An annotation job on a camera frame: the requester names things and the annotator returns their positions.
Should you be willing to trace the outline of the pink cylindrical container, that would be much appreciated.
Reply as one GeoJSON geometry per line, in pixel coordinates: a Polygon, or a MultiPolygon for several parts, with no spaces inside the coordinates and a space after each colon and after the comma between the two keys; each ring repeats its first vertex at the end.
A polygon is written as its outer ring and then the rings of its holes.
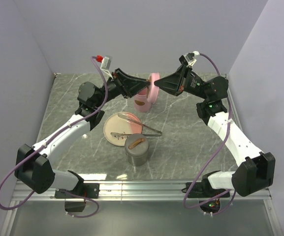
{"type": "Polygon", "coordinates": [[[147,112],[152,104],[147,100],[148,88],[143,89],[133,97],[134,108],[139,112],[147,112]]]}

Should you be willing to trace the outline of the pink round lid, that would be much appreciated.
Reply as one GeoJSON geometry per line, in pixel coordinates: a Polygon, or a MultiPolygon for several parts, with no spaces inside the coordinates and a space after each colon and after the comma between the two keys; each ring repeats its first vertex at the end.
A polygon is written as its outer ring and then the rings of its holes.
{"type": "Polygon", "coordinates": [[[147,95],[147,100],[148,102],[150,102],[151,104],[154,104],[157,100],[158,97],[158,92],[159,92],[159,87],[157,87],[155,85],[155,81],[160,79],[160,75],[159,73],[151,73],[149,75],[149,91],[148,91],[148,95],[147,95]]]}

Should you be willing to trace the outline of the metal tongs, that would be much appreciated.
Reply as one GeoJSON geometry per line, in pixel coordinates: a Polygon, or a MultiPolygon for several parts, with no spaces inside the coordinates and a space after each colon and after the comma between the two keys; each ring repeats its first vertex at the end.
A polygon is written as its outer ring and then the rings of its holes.
{"type": "Polygon", "coordinates": [[[108,118],[105,123],[106,133],[113,137],[125,137],[130,134],[144,134],[149,137],[160,137],[162,132],[156,130],[140,121],[140,119],[132,113],[122,112],[116,113],[108,118]]]}

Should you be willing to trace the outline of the grey round lid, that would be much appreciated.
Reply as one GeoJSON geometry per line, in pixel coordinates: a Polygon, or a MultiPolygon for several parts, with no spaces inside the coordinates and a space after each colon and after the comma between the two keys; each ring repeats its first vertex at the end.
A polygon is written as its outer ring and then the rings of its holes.
{"type": "Polygon", "coordinates": [[[140,157],[149,150],[149,141],[143,134],[131,134],[126,138],[125,151],[133,157],[140,157]]]}

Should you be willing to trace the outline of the grey cylindrical container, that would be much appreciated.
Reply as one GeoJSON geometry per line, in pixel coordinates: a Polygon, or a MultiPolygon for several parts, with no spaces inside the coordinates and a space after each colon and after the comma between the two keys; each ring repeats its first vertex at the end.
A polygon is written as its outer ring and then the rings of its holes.
{"type": "Polygon", "coordinates": [[[128,162],[135,167],[144,165],[148,160],[149,141],[143,134],[131,134],[125,141],[128,162]]]}

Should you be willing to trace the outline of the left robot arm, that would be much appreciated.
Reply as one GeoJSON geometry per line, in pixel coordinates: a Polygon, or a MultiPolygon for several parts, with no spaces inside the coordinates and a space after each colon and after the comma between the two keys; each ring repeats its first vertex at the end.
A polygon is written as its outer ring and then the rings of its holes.
{"type": "Polygon", "coordinates": [[[93,130],[101,121],[102,106],[121,95],[132,98],[150,85],[148,79],[137,78],[116,69],[99,88],[84,82],[78,89],[79,107],[71,118],[53,134],[33,146],[22,145],[17,152],[15,177],[41,194],[49,188],[64,189],[78,198],[84,192],[83,179],[72,171],[58,171],[53,164],[82,135],[93,130]]]}

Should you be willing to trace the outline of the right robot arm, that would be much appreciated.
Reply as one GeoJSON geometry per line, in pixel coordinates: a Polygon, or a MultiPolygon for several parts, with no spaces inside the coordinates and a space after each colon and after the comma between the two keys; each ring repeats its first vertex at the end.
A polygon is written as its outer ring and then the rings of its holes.
{"type": "Polygon", "coordinates": [[[228,97],[228,79],[218,75],[205,82],[192,71],[199,54],[194,51],[182,55],[179,58],[181,66],[175,73],[155,81],[155,86],[168,94],[178,96],[187,92],[202,98],[203,101],[196,105],[198,116],[219,136],[236,161],[236,171],[208,173],[198,186],[205,197],[215,195],[219,189],[235,190],[245,197],[271,186],[275,157],[254,145],[232,120],[232,109],[222,103],[228,97]]]}

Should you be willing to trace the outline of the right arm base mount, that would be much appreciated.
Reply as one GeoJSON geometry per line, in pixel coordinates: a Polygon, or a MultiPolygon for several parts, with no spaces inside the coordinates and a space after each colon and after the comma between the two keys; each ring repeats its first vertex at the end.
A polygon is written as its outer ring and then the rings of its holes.
{"type": "MultiPolygon", "coordinates": [[[[204,183],[204,181],[197,182],[194,187],[191,189],[188,198],[206,198],[210,199],[222,192],[224,192],[225,189],[213,189],[210,187],[208,183],[204,183]]],[[[219,198],[216,198],[214,200],[210,200],[209,202],[203,204],[200,206],[200,209],[203,211],[203,213],[209,213],[214,214],[218,213],[221,209],[221,200],[220,198],[229,198],[230,193],[226,193],[219,198]]]]}

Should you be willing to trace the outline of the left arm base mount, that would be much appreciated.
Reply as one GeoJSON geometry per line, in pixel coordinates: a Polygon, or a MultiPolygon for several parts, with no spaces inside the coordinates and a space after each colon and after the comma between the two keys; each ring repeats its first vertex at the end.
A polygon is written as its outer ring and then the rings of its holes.
{"type": "Polygon", "coordinates": [[[69,215],[83,213],[89,203],[95,205],[95,210],[89,216],[93,216],[99,211],[99,183],[81,183],[73,190],[58,189],[55,191],[54,198],[64,200],[64,209],[69,215]]]}

